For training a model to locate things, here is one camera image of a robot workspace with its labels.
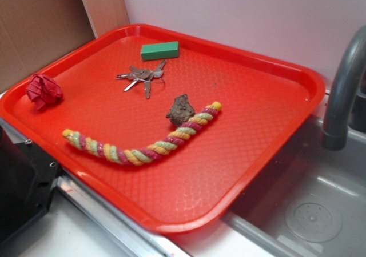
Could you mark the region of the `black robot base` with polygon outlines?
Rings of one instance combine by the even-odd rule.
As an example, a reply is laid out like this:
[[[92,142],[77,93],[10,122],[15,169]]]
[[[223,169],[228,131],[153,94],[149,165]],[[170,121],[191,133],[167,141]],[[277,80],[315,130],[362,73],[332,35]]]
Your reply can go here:
[[[36,143],[13,143],[1,129],[1,245],[48,213],[59,163]]]

